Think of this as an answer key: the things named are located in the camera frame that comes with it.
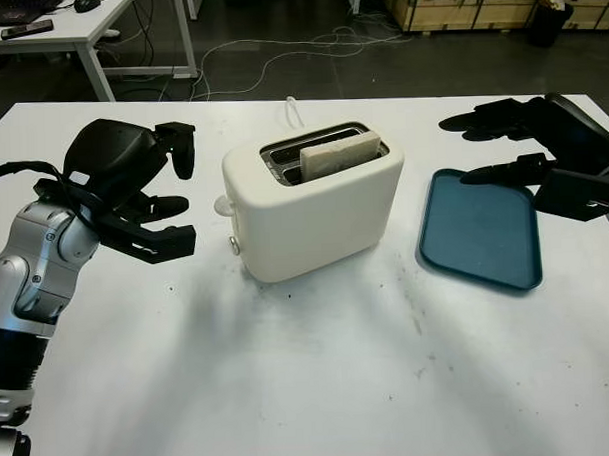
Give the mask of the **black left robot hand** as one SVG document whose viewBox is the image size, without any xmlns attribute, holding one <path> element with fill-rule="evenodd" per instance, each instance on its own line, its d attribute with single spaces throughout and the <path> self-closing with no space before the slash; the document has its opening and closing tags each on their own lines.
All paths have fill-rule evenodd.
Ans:
<svg viewBox="0 0 609 456">
<path fill-rule="evenodd" d="M 182 122 L 153 130 L 122 121 L 97 119 L 68 149 L 63 175 L 93 194 L 101 206 L 138 225 L 175 217 L 189 208 L 181 196 L 149 196 L 143 189 L 167 164 L 179 179 L 193 177 L 195 127 Z"/>
</svg>

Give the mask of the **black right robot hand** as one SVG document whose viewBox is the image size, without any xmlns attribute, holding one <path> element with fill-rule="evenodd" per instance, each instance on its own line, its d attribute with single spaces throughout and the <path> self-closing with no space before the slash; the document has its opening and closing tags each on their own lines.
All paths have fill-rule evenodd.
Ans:
<svg viewBox="0 0 609 456">
<path fill-rule="evenodd" d="M 471 170 L 462 176 L 466 184 L 539 185 L 554 168 L 590 176 L 609 173 L 609 131 L 557 93 L 478 105 L 472 112 L 440 121 L 439 127 L 474 142 L 534 139 L 552 155 L 520 155 L 511 163 Z"/>
</svg>

